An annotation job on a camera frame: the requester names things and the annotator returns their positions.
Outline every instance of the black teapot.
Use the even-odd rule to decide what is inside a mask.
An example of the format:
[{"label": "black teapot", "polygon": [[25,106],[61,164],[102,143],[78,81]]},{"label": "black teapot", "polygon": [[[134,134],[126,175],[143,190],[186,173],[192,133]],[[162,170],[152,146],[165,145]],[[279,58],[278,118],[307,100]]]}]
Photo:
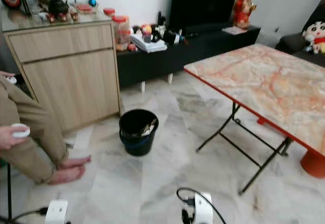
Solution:
[{"label": "black teapot", "polygon": [[53,14],[55,18],[58,17],[59,13],[66,14],[69,11],[68,1],[65,3],[62,0],[50,0],[49,13]]}]

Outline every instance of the beige trousers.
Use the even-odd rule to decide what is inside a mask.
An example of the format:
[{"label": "beige trousers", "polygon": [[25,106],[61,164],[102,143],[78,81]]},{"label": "beige trousers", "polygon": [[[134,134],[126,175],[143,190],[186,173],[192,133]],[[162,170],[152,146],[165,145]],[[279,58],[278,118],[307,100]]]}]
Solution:
[{"label": "beige trousers", "polygon": [[[30,136],[40,139],[40,147],[56,166],[67,159],[67,147],[57,122],[36,101],[0,75],[0,126],[13,123],[28,125]],[[55,172],[55,167],[39,155],[31,138],[10,150],[0,150],[0,158],[36,183],[49,182]]]}]

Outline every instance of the bare foot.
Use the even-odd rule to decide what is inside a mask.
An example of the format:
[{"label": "bare foot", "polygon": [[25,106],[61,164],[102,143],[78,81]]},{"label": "bare foot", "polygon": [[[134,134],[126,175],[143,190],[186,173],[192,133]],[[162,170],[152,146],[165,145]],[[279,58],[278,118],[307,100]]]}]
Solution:
[{"label": "bare foot", "polygon": [[57,166],[58,170],[61,169],[68,169],[72,167],[78,167],[78,166],[83,166],[84,164],[91,162],[91,155],[85,157],[85,158],[80,158],[80,159],[66,159],[64,162],[62,162],[61,165]]},{"label": "bare foot", "polygon": [[58,170],[54,173],[53,179],[48,184],[57,185],[78,180],[85,174],[85,171],[84,166]]}]

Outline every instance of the cabinet drawer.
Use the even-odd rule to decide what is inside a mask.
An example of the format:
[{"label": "cabinet drawer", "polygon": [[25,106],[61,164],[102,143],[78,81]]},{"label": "cabinet drawer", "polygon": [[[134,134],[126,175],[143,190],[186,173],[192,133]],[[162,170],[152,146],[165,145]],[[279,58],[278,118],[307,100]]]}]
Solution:
[{"label": "cabinet drawer", "polygon": [[23,64],[39,103],[63,131],[119,111],[113,50]]},{"label": "cabinet drawer", "polygon": [[74,27],[9,36],[20,62],[113,46],[111,25]]}]

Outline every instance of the marble floor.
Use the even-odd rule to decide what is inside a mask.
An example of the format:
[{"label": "marble floor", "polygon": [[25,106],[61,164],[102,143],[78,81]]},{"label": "marble floor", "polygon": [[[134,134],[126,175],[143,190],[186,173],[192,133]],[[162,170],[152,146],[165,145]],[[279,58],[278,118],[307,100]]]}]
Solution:
[{"label": "marble floor", "polygon": [[[199,154],[194,152],[229,116],[232,103],[186,73],[149,81],[146,92],[133,86],[121,91],[124,110],[145,108],[159,118],[152,151],[132,157],[124,151],[118,135],[118,118],[94,124],[66,138],[74,148],[71,157],[92,154],[85,176],[59,186],[35,185],[13,173],[14,214],[49,204],[52,199],[69,201],[72,224],[177,224],[182,223],[182,204],[175,191],[188,186],[210,192],[214,205],[228,224],[323,224],[325,180],[309,176],[300,166],[306,152],[293,143],[289,157],[277,156],[256,183],[238,196],[257,167],[227,143],[214,138]],[[272,145],[283,136],[241,109],[242,122]],[[268,148],[230,123],[224,133],[260,162]],[[0,212],[6,214],[6,186],[1,177]],[[22,222],[44,223],[29,216]],[[221,223],[214,216],[214,223]]]}]

